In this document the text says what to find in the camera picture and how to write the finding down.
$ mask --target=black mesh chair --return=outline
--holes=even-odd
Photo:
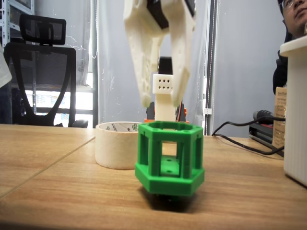
[[[74,48],[60,47],[65,44],[66,21],[22,14],[20,30],[27,44],[10,42],[4,49],[4,57],[12,74],[12,85],[16,83],[18,86],[25,110],[24,116],[19,117],[18,123],[54,126],[54,119],[59,110],[67,111],[69,108],[68,127],[87,127],[88,121],[75,121],[76,51]],[[37,115],[34,112],[37,104],[32,102],[30,105],[26,90],[59,93],[51,95],[48,106],[40,108],[45,115]],[[69,93],[68,104],[63,98],[64,96],[67,98]]]

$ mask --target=glasses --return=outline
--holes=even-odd
[[[283,0],[281,5],[284,9],[289,9],[293,6],[294,0]]]

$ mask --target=green 3d-printed part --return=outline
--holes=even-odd
[[[177,143],[176,156],[162,154],[164,141]],[[135,175],[152,194],[191,196],[204,182],[203,128],[181,122],[139,125]]]

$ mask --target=tape roll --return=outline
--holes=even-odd
[[[139,123],[110,122],[96,126],[96,162],[111,169],[134,169]]]

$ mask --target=wooden table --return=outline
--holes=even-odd
[[[0,198],[94,138],[94,129],[0,125]]]
[[[238,141],[256,148],[250,139]],[[116,230],[306,230],[307,189],[263,157],[204,138],[205,183],[178,201],[148,194],[133,170],[99,166],[95,140],[0,200],[2,227]],[[174,145],[164,151],[174,152]]]

